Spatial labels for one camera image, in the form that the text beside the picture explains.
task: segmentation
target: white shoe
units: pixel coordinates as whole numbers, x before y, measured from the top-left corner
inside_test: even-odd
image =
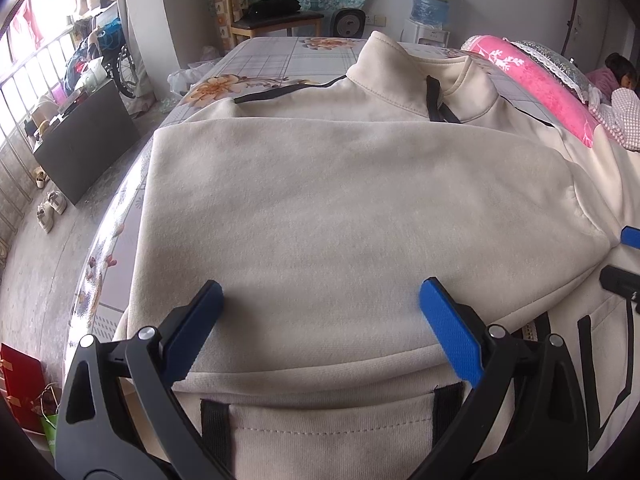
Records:
[[[40,189],[43,189],[47,182],[50,180],[49,176],[42,169],[42,166],[38,166],[35,170],[33,170],[33,176],[36,179],[36,186],[38,186],[38,188]]]
[[[53,227],[53,208],[49,202],[43,202],[36,209],[36,216],[40,227],[44,229],[44,232],[48,233]]]
[[[47,203],[53,208],[53,211],[62,215],[66,209],[66,198],[59,191],[49,191],[47,194]]]

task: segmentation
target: bed sheet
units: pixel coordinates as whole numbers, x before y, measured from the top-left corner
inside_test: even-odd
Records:
[[[254,38],[239,44],[180,101],[162,126],[179,124],[204,106],[225,97],[261,92],[289,84],[324,84],[344,75],[366,40],[341,38]],[[468,53],[431,45],[402,43],[412,56],[439,58]],[[524,88],[487,60],[478,59],[498,92],[515,107],[558,124]],[[129,304],[138,231],[145,198],[153,138],[130,168],[105,213],[85,259],[73,297],[65,349],[65,373],[80,338],[94,334],[110,341]]]

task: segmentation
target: orange flower print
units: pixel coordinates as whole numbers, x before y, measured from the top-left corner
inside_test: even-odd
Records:
[[[183,99],[183,103],[205,107],[206,105],[225,97],[229,93],[238,93],[247,88],[245,78],[233,74],[223,74],[210,77],[200,83]]]
[[[311,81],[306,79],[289,79],[288,77],[270,78],[270,77],[247,77],[234,74],[222,74],[216,77],[210,77],[199,85],[195,86],[180,104],[187,104],[198,108],[204,108],[213,101],[222,99],[228,94],[250,93],[245,92],[248,88],[277,88],[281,85],[291,85]]]
[[[300,40],[300,43],[311,50],[333,50],[334,48],[351,48],[356,45],[355,41],[347,38],[305,38]]]

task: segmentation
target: sweatshirt pocket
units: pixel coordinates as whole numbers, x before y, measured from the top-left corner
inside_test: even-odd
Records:
[[[600,440],[611,415],[631,393],[633,316],[630,301],[611,296],[592,314],[578,321],[590,450]]]
[[[339,410],[203,400],[205,443],[239,480],[407,478],[462,405],[464,384],[398,402]]]

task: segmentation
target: person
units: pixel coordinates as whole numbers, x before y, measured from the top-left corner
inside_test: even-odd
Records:
[[[587,74],[589,111],[604,126],[609,137],[627,150],[640,151],[640,99],[636,95],[638,73],[617,52],[605,60],[606,67]]]
[[[611,102],[611,94],[619,88],[636,89],[638,72],[626,57],[614,52],[607,56],[604,64],[603,68],[589,72],[587,79],[602,92],[607,102]]]

